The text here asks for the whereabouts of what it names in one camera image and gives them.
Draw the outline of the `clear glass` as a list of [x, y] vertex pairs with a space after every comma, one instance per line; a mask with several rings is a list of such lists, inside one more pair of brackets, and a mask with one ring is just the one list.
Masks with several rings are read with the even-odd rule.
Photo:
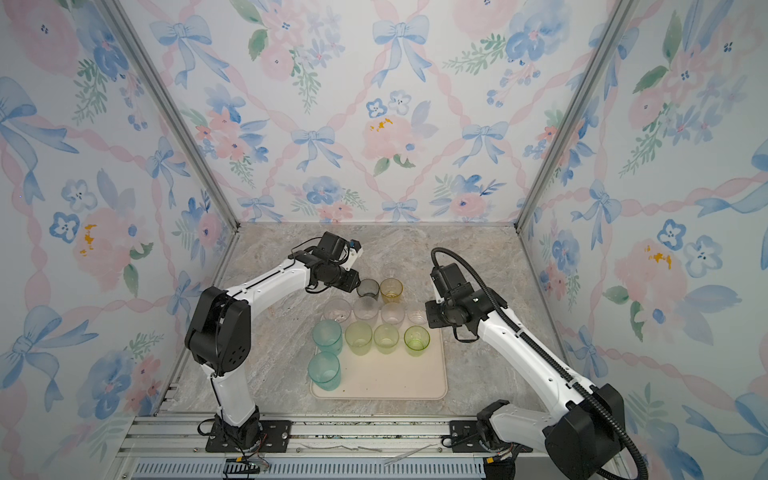
[[426, 325], [428, 323], [426, 310], [423, 303], [409, 303], [406, 306], [406, 316], [412, 325]]

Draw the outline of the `dark grey glass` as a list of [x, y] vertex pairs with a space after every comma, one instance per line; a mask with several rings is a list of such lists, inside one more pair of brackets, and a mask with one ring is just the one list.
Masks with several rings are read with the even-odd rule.
[[380, 284], [371, 278], [363, 279], [357, 286], [356, 292], [360, 298], [369, 297], [378, 299], [380, 295]]

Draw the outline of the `clear textured tumbler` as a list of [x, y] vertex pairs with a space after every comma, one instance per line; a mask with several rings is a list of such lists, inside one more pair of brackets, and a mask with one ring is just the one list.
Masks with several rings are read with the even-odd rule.
[[352, 306], [343, 298], [331, 298], [322, 309], [322, 318], [324, 320], [333, 320], [339, 324], [344, 324], [351, 316]]

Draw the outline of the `bright green smooth tumbler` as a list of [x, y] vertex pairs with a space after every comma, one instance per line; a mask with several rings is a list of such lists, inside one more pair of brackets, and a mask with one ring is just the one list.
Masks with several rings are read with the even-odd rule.
[[407, 353], [412, 357], [419, 357], [429, 348], [431, 337], [427, 329], [414, 325], [406, 329], [403, 341]]

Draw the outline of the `clear smooth tall tumbler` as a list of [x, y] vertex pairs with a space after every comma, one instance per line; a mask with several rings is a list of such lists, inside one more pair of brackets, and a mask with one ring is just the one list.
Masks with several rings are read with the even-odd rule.
[[380, 302], [370, 296], [358, 298], [353, 304], [353, 314], [357, 321], [375, 325], [380, 312]]

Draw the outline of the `frosted clear tumbler back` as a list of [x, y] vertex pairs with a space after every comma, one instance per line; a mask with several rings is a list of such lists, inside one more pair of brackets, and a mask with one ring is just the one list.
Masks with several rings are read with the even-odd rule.
[[401, 303], [386, 303], [380, 309], [380, 317], [384, 324], [399, 328], [404, 322], [405, 307]]

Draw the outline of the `yellow glass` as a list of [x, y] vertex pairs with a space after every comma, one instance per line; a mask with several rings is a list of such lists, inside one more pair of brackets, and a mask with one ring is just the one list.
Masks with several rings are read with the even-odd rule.
[[384, 303], [400, 303], [404, 285], [396, 278], [386, 278], [380, 283], [380, 295]]

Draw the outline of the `teal textured tumbler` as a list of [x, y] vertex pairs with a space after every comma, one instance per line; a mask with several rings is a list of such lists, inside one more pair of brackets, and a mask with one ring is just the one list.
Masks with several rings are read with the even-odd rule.
[[335, 320], [321, 320], [312, 329], [312, 339], [320, 352], [338, 356], [344, 344], [343, 328]]
[[341, 364], [338, 357], [331, 352], [317, 353], [308, 364], [308, 375], [320, 389], [335, 390], [341, 383]]

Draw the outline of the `light green textured tumbler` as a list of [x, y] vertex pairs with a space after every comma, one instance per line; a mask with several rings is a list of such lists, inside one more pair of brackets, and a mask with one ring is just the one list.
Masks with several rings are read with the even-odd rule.
[[354, 355], [364, 356], [371, 349], [373, 330], [368, 323], [355, 321], [346, 328], [344, 338]]
[[388, 355], [397, 349], [400, 333], [397, 327], [384, 323], [374, 330], [373, 340], [376, 349], [381, 354]]

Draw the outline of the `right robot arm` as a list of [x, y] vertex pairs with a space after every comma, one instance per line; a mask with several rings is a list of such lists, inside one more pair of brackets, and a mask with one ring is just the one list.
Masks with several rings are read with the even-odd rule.
[[435, 266], [430, 277], [435, 297], [425, 304], [429, 327], [467, 328], [525, 379], [544, 406], [533, 411], [507, 400], [493, 402], [476, 416], [480, 444], [496, 454], [524, 448], [545, 452], [569, 479], [611, 477], [605, 466], [626, 447], [622, 396], [568, 367], [501, 296], [470, 283], [457, 264]]

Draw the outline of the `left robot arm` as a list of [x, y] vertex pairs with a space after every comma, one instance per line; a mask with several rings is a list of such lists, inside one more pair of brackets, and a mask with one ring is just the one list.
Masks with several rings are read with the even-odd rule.
[[226, 427], [244, 430], [259, 423], [244, 367], [254, 320], [298, 291], [354, 291], [361, 279], [353, 265], [362, 253], [360, 241], [325, 232], [293, 247], [279, 265], [251, 280], [227, 288], [212, 286], [201, 293], [184, 345], [211, 382], [217, 416]]

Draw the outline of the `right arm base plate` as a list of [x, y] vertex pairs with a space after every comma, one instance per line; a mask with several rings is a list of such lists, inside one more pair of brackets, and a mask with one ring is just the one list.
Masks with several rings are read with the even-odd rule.
[[525, 445], [498, 439], [489, 427], [479, 427], [477, 420], [451, 420], [449, 433], [441, 438], [441, 445], [453, 453], [532, 453]]

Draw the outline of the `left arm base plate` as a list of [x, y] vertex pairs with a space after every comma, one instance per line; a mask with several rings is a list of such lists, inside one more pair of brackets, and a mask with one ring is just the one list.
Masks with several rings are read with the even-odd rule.
[[259, 420], [234, 427], [216, 418], [205, 434], [207, 453], [285, 453], [293, 423], [289, 420]]

